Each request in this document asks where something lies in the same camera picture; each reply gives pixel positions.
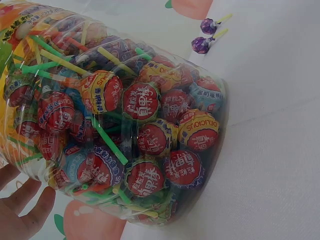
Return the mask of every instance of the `red lollipop wrapper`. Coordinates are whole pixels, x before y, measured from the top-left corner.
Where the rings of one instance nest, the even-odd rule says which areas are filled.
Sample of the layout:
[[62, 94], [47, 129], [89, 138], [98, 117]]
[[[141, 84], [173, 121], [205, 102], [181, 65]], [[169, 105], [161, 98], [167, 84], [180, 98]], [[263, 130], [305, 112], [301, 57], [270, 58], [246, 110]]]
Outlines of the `red lollipop wrapper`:
[[70, 135], [80, 143], [89, 143], [94, 139], [92, 122], [85, 119], [81, 111], [76, 111], [70, 125]]
[[155, 122], [143, 125], [139, 130], [138, 147], [143, 154], [156, 157], [169, 156], [177, 147], [178, 126], [158, 118]]
[[38, 149], [45, 160], [55, 162], [67, 145], [67, 135], [65, 132], [52, 133], [45, 130], [40, 132]]
[[40, 136], [41, 128], [38, 125], [37, 107], [23, 105], [16, 109], [13, 127], [16, 132], [28, 139]]
[[159, 90], [152, 83], [134, 83], [123, 94], [123, 112], [139, 122], [155, 120], [160, 108], [159, 98]]
[[162, 116], [170, 123], [176, 124], [181, 116], [193, 107], [195, 101], [184, 91], [174, 89], [161, 98]]
[[83, 103], [93, 114], [114, 111], [123, 90], [121, 80], [111, 71], [96, 71], [81, 83]]
[[161, 90], [161, 93], [166, 93], [169, 90], [180, 86], [181, 73], [178, 69], [168, 67], [155, 61], [150, 61], [142, 68], [136, 81], [142, 83], [155, 83]]
[[181, 86], [188, 87], [190, 86], [194, 81], [197, 81], [200, 78], [199, 71], [186, 63], [181, 63], [178, 65], [178, 68], [181, 73]]
[[165, 178], [153, 157], [140, 157], [127, 169], [125, 185], [137, 197], [145, 198], [165, 187]]
[[165, 176], [178, 188], [194, 189], [204, 183], [205, 169], [199, 156], [191, 151], [171, 152], [163, 166]]
[[158, 64], [163, 64], [169, 68], [175, 68], [176, 65], [174, 64], [173, 61], [169, 60], [166, 56], [163, 55], [156, 55], [155, 57], [152, 58], [152, 61], [158, 63]]
[[219, 122], [209, 113], [193, 109], [180, 120], [179, 142], [194, 151], [212, 147], [219, 136]]
[[65, 93], [49, 91], [38, 102], [38, 124], [48, 132], [67, 130], [74, 116], [74, 102]]
[[3, 99], [10, 107], [17, 107], [24, 101], [32, 99], [34, 79], [28, 75], [8, 76], [5, 80]]

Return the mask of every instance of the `wrapped candy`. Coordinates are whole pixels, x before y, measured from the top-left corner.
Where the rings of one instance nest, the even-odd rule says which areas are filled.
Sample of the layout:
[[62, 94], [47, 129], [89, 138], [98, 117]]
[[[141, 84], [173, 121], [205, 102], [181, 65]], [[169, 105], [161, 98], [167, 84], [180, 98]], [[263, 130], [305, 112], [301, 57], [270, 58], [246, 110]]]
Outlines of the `wrapped candy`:
[[161, 98], [163, 118], [176, 124], [181, 116], [194, 105], [194, 99], [184, 91], [174, 89], [164, 94]]
[[136, 82], [155, 83], [165, 93], [181, 84], [181, 73], [175, 68], [150, 61], [140, 72]]
[[190, 95], [196, 107], [208, 113], [215, 113], [224, 103], [224, 94], [212, 77], [202, 77], [190, 86]]
[[99, 21], [27, 1], [0, 3], [0, 95], [7, 162], [153, 226], [193, 204], [226, 124], [222, 79]]
[[205, 181], [205, 170], [198, 155], [187, 150], [171, 152], [164, 162], [165, 176], [178, 188], [194, 189]]
[[155, 122], [143, 125], [139, 130], [138, 146], [143, 154], [164, 157], [177, 147], [177, 126], [158, 118]]
[[134, 195], [145, 198], [162, 190], [165, 178], [154, 159], [139, 158], [127, 169], [125, 185]]
[[123, 112], [139, 122], [152, 121], [160, 108], [159, 98], [159, 91], [152, 83], [134, 83], [123, 94]]
[[179, 141], [197, 152], [207, 150], [218, 139], [219, 126], [210, 114], [198, 109], [189, 110], [179, 123]]

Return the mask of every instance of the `white fabric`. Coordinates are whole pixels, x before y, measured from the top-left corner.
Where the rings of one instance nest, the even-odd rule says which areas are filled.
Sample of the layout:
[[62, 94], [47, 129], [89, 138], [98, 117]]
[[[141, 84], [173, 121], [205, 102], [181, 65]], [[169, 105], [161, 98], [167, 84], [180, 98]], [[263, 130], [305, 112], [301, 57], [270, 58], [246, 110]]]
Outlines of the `white fabric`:
[[317, 0], [214, 0], [234, 16], [190, 60], [229, 84], [224, 145], [202, 196], [175, 224], [127, 224], [122, 240], [318, 240], [320, 80]]

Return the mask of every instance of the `colorful label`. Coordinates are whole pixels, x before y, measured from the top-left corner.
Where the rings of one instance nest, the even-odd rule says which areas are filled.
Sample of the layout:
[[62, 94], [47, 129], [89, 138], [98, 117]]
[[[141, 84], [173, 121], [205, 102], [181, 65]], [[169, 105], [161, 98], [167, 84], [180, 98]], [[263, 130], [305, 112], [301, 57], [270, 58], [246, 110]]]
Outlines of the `colorful label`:
[[165, 178], [154, 162], [138, 161], [128, 171], [125, 182], [133, 194], [145, 198], [163, 189]]
[[165, 93], [181, 84], [181, 74], [175, 68], [150, 61], [141, 70], [137, 82], [153, 82], [161, 89], [162, 93]]
[[224, 103], [224, 95], [211, 77], [200, 78], [190, 86], [190, 94], [202, 111], [215, 113]]
[[204, 182], [202, 163], [191, 151], [173, 151], [165, 161], [164, 169], [166, 177], [179, 188], [193, 189]]
[[192, 105], [192, 97], [182, 90], [169, 91], [161, 98], [163, 118], [174, 124], [180, 120], [181, 115], [192, 108]]
[[122, 83], [116, 75], [99, 70], [85, 79], [82, 98], [93, 114], [103, 114], [117, 108], [122, 92]]
[[38, 124], [49, 132], [68, 129], [75, 115], [72, 99], [62, 92], [54, 91], [39, 101]]
[[198, 109], [187, 111], [180, 120], [179, 141], [195, 151], [212, 147], [219, 135], [219, 122]]
[[134, 83], [123, 95], [123, 111], [141, 122], [155, 119], [160, 107], [159, 91], [148, 83]]

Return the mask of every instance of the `candy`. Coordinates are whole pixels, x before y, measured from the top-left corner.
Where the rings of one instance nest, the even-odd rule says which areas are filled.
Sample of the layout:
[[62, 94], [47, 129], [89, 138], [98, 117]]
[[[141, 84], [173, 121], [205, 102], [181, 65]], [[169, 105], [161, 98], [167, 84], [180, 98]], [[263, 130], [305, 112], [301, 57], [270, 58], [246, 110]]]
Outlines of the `candy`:
[[143, 125], [139, 130], [138, 146], [143, 154], [168, 156], [177, 147], [178, 127], [164, 119]]
[[161, 93], [165, 93], [181, 84], [181, 73], [175, 68], [150, 61], [142, 68], [136, 82], [155, 83]]
[[16, 132], [28, 139], [39, 137], [38, 108], [35, 105], [23, 105], [16, 109], [13, 127]]
[[219, 136], [219, 122], [207, 112], [187, 111], [179, 123], [179, 142], [194, 151], [212, 147]]
[[209, 37], [204, 38], [202, 36], [196, 37], [192, 42], [191, 46], [193, 51], [195, 51], [198, 54], [206, 54], [209, 51], [209, 44], [211, 42], [215, 42], [218, 37], [221, 37], [222, 35], [226, 34], [228, 32], [228, 29], [222, 30], [218, 34]]
[[204, 183], [204, 167], [199, 156], [191, 151], [171, 152], [163, 167], [165, 176], [178, 188], [194, 189]]
[[48, 91], [38, 102], [38, 124], [48, 132], [67, 130], [74, 116], [74, 102], [65, 93]]
[[5, 80], [3, 98], [10, 107], [32, 99], [34, 78], [31, 75], [12, 75]]
[[224, 104], [224, 94], [210, 76], [199, 78], [190, 86], [196, 107], [208, 113], [217, 112]]
[[125, 185], [137, 197], [145, 198], [165, 187], [165, 178], [152, 157], [140, 157], [127, 169]]
[[182, 90], [174, 89], [161, 98], [162, 116], [170, 123], [176, 124], [181, 116], [194, 105], [194, 99]]
[[124, 175], [124, 166], [107, 146], [94, 146], [94, 161], [91, 169], [94, 181], [105, 186], [119, 184]]
[[70, 135], [80, 143], [93, 141], [94, 130], [90, 119], [85, 119], [81, 111], [75, 111], [70, 125]]
[[160, 108], [159, 98], [159, 91], [152, 83], [134, 83], [123, 94], [123, 112], [142, 123], [155, 120]]
[[55, 162], [58, 158], [60, 158], [63, 148], [66, 146], [66, 144], [67, 137], [65, 132], [55, 134], [41, 130], [40, 140], [37, 147], [45, 160]]

